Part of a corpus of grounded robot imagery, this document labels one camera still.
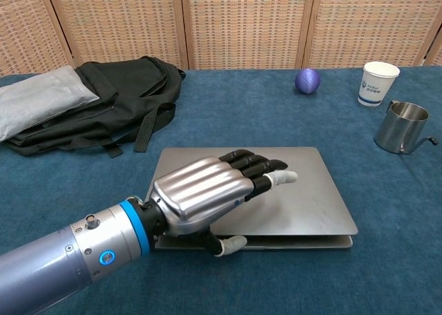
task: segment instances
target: black backpack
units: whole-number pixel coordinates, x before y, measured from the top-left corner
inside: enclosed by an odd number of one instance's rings
[[[114,158],[122,153],[118,144],[135,142],[134,151],[145,152],[152,133],[173,119],[185,78],[154,57],[88,62],[75,71],[99,99],[22,131],[6,142],[11,149],[33,155],[103,146]]]

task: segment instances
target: white paper cup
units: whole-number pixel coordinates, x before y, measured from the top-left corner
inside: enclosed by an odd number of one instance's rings
[[[387,95],[400,70],[383,61],[370,61],[364,65],[358,102],[364,106],[378,106]]]

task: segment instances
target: robotic arm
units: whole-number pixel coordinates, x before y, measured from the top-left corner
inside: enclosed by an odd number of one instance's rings
[[[189,238],[214,256],[247,239],[220,240],[210,224],[272,187],[295,182],[279,160],[240,149],[206,157],[153,183],[147,202],[129,197],[0,257],[0,314],[35,314],[154,250],[163,235]]]

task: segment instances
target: laptop lid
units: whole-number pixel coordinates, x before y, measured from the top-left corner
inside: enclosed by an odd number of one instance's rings
[[[166,148],[153,180],[206,156],[238,148]],[[269,159],[286,162],[298,181],[281,185],[243,203],[211,225],[217,236],[246,236],[248,249],[347,248],[358,229],[336,185],[314,147],[247,147]],[[157,248],[192,248],[161,237]]]

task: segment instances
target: woven wall panel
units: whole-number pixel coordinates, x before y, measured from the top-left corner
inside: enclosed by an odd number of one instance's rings
[[[0,76],[69,64],[49,12],[44,0],[0,0]]]
[[[183,7],[191,68],[295,66],[305,0],[183,0]]]
[[[441,6],[442,0],[320,0],[304,66],[361,67],[371,60],[414,65],[423,45],[429,47]]]
[[[442,47],[439,49],[439,53],[436,55],[432,65],[442,65]]]
[[[77,64],[155,56],[187,67],[180,57],[177,24],[180,0],[53,0],[61,24],[74,46]]]
[[[424,65],[441,65],[442,66],[442,27],[438,35],[434,38],[434,42]]]

